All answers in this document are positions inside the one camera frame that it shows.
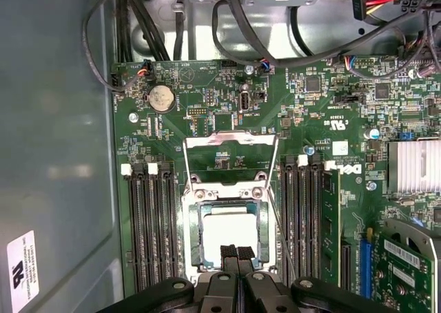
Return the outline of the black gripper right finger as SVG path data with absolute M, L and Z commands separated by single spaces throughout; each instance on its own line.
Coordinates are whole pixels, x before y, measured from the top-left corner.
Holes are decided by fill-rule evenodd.
M 320 279 L 300 277 L 290 286 L 272 273 L 255 271 L 251 247 L 239 247 L 245 293 L 252 312 L 394 312 L 395 310 Z

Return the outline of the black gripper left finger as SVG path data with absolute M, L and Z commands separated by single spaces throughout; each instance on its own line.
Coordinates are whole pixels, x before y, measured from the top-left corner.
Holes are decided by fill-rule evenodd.
M 221 270 L 200 275 L 196 284 L 168 278 L 104 309 L 105 312 L 235 312 L 238 295 L 238 250 L 220 247 Z

